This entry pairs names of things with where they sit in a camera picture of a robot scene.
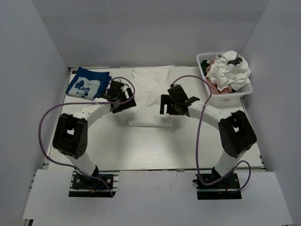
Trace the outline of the white red print t shirt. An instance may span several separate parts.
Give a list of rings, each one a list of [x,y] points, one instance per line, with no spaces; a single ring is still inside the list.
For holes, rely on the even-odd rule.
[[[172,118],[159,113],[161,95],[170,85],[168,66],[137,67],[132,69],[136,107],[129,109],[130,127],[164,128],[172,126]]]

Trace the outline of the pink t shirt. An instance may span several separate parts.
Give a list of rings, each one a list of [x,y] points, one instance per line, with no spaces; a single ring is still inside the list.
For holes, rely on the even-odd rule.
[[[207,68],[207,73],[210,71],[211,69],[211,65],[214,63],[214,59],[213,60],[208,60],[208,63],[210,64],[210,66]],[[219,95],[219,94],[230,94],[230,93],[234,93],[234,89],[228,85],[226,88],[224,88],[222,91],[220,91],[217,88],[217,84],[216,83],[212,83],[211,79],[207,77],[207,75],[205,76],[206,81],[209,83],[210,85],[210,89],[212,91],[212,93],[214,95]]]

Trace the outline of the white black print t shirt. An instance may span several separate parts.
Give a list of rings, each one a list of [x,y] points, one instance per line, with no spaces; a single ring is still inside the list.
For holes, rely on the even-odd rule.
[[[216,85],[219,93],[237,91],[250,83],[248,62],[236,51],[217,55],[206,68],[207,80]]]

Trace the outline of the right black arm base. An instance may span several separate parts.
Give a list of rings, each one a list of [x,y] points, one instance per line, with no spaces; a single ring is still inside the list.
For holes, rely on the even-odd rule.
[[[198,200],[240,200],[241,192],[235,192],[240,188],[239,179],[236,173],[232,173],[228,178],[211,185],[203,185],[198,176],[192,181],[196,186]]]

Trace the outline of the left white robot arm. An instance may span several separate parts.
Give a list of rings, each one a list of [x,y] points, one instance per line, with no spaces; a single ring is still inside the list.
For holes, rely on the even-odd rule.
[[[110,113],[119,113],[136,106],[135,88],[120,79],[112,80],[109,88],[81,110],[60,115],[53,147],[71,162],[71,166],[83,175],[83,182],[90,188],[99,184],[98,167],[91,161],[86,149],[88,129],[97,120]]]

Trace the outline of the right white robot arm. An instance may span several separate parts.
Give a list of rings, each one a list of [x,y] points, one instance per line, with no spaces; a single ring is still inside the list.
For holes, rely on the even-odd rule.
[[[205,122],[219,131],[223,152],[212,169],[212,181],[205,182],[198,174],[200,182],[205,186],[215,185],[222,188],[229,183],[229,176],[243,162],[242,156],[257,141],[255,132],[246,116],[238,110],[229,112],[202,103],[197,97],[187,97],[180,85],[171,85],[167,94],[160,97],[160,114],[186,115]]]

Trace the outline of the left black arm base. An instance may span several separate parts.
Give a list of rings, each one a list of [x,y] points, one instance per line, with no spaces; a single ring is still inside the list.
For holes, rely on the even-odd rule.
[[[113,198],[118,188],[119,173],[113,171],[100,171],[99,177],[108,185],[112,194],[103,182],[97,179],[87,178],[77,171],[74,171],[71,177],[69,197]]]

